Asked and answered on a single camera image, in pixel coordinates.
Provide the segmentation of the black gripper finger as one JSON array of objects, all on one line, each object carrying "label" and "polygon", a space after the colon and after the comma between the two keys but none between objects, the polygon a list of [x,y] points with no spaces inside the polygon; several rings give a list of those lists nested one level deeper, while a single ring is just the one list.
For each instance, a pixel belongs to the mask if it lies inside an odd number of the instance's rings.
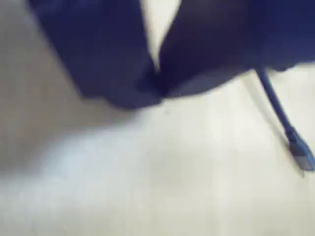
[{"label": "black gripper finger", "polygon": [[213,89],[256,67],[315,60],[312,0],[184,0],[159,53],[167,97]]},{"label": "black gripper finger", "polygon": [[86,98],[124,109],[159,104],[137,0],[31,0],[50,45]]}]

